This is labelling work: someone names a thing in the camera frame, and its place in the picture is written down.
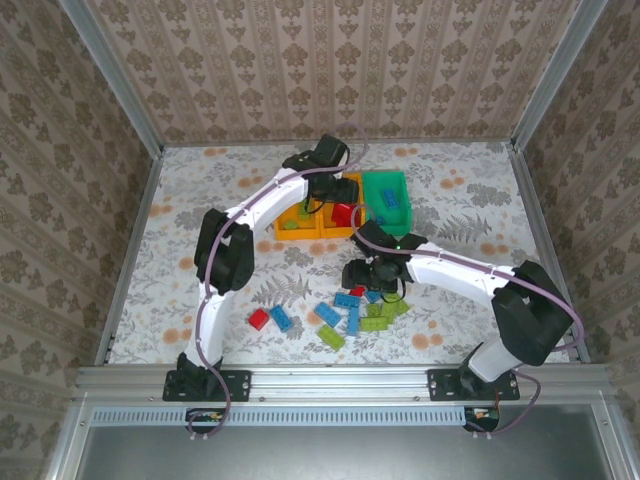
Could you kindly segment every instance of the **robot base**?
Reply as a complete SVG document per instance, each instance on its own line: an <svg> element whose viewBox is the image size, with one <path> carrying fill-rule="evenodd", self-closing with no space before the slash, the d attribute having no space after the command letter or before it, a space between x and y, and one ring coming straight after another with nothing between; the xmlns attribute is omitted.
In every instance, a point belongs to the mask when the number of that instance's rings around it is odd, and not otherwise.
<svg viewBox="0 0 640 480"><path fill-rule="evenodd" d="M220 363L215 368L220 371ZM251 370L222 370L232 402L248 402ZM224 402L224 391L216 377L204 367L197 367L184 353L178 357L176 370L167 372L162 390L165 402Z"/></svg>

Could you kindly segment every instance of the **patterned wallpaper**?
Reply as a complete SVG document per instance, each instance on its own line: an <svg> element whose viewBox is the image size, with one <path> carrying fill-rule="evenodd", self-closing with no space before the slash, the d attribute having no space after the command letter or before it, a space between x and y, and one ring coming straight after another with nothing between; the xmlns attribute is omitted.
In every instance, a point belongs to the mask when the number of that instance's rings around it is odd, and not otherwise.
<svg viewBox="0 0 640 480"><path fill-rule="evenodd" d="M89 0L167 144L508 137L578 0Z"/></svg>
<svg viewBox="0 0 640 480"><path fill-rule="evenodd" d="M0 478L46 465L149 166L57 2L1 1Z"/></svg>
<svg viewBox="0 0 640 480"><path fill-rule="evenodd" d="M595 361L640 440L640 4L608 3L525 155Z"/></svg>

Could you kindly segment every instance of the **blue lego brick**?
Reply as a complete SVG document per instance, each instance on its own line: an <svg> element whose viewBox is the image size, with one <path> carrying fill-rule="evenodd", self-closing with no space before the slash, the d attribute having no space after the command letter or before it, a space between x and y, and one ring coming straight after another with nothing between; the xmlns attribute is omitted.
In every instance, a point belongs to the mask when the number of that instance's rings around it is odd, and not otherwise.
<svg viewBox="0 0 640 480"><path fill-rule="evenodd" d="M349 320L347 323L347 335L357 335L360 327L360 312L357 308L349 310Z"/></svg>
<svg viewBox="0 0 640 480"><path fill-rule="evenodd" d="M324 302L320 302L313 311L330 327L335 327L340 323L340 314Z"/></svg>
<svg viewBox="0 0 640 480"><path fill-rule="evenodd" d="M287 314L284 313L284 310L280 305L276 305L275 307L273 307L271 310L269 310L269 313L275 320L278 327L280 327L280 331L282 333L288 332L293 328L293 322L287 316Z"/></svg>
<svg viewBox="0 0 640 480"><path fill-rule="evenodd" d="M339 308L358 308L360 307L360 297L347 295L346 293L336 293L333 306Z"/></svg>
<svg viewBox="0 0 640 480"><path fill-rule="evenodd" d="M364 296L367 297L369 303L375 303L380 300L380 292L371 292L367 290L366 292L364 292Z"/></svg>
<svg viewBox="0 0 640 480"><path fill-rule="evenodd" d="M387 204L387 208L389 208L390 210L395 210L400 206L395 194L393 193L393 190L391 190L390 188L385 188L382 191L382 196L384 197L384 201Z"/></svg>

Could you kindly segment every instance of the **floral tablecloth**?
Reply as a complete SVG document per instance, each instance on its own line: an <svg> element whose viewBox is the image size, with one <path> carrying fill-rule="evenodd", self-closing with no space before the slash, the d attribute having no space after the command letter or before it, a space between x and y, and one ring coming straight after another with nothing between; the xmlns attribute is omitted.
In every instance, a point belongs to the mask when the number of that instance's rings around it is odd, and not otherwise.
<svg viewBox="0 0 640 480"><path fill-rule="evenodd" d="M165 150L110 363L175 362L194 328L198 283L192 258L203 215L214 206L236 205L285 158L312 146ZM360 148L354 145L353 153ZM519 265L537 254L507 148L481 142L376 143L356 170L405 172L414 233L462 255ZM408 313L387 331L346 337L334 352L316 335L322 321L313 309L342 291L342 268L359 256L346 239L277 242L272 226L257 233L254 275L228 318L225 363L457 363L497 334L486 308L435 286L410 284ZM256 308L275 304L292 318L293 329L283 334L273 321L262 331L248 325ZM344 335L345 329L342 320L337 331Z"/></svg>

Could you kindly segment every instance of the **green lego brick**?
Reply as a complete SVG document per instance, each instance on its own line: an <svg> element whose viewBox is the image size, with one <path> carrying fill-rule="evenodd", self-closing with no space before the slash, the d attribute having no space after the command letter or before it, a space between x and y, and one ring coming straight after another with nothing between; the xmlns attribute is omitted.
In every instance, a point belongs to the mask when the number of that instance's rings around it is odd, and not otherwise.
<svg viewBox="0 0 640 480"><path fill-rule="evenodd" d="M360 330L362 332L377 332L386 330L389 324L387 317L363 317L360 319Z"/></svg>
<svg viewBox="0 0 640 480"><path fill-rule="evenodd" d="M367 317L379 317L380 316L380 305L377 303L370 303L367 305Z"/></svg>
<svg viewBox="0 0 640 480"><path fill-rule="evenodd" d="M304 206L305 202L300 202L298 204L298 216L300 218L309 218L309 212L307 212L307 209Z"/></svg>
<svg viewBox="0 0 640 480"><path fill-rule="evenodd" d="M296 228L298 228L298 222L296 222L293 219L290 219L284 222L283 226L285 230L295 230Z"/></svg>
<svg viewBox="0 0 640 480"><path fill-rule="evenodd" d="M388 323L393 323L393 319L396 316L396 304L395 303L383 303L380 310L381 317L387 317Z"/></svg>
<svg viewBox="0 0 640 480"><path fill-rule="evenodd" d="M396 315L407 313L411 308L397 293L389 293L384 296L384 299L394 306Z"/></svg>
<svg viewBox="0 0 640 480"><path fill-rule="evenodd" d="M411 308L407 304L407 302L405 302L404 300L399 300L398 303L396 303L395 305L396 305L396 315L402 315L403 313L407 313Z"/></svg>
<svg viewBox="0 0 640 480"><path fill-rule="evenodd" d="M318 336L336 352L344 346L344 338L338 335L329 325L324 325L320 330L318 330Z"/></svg>

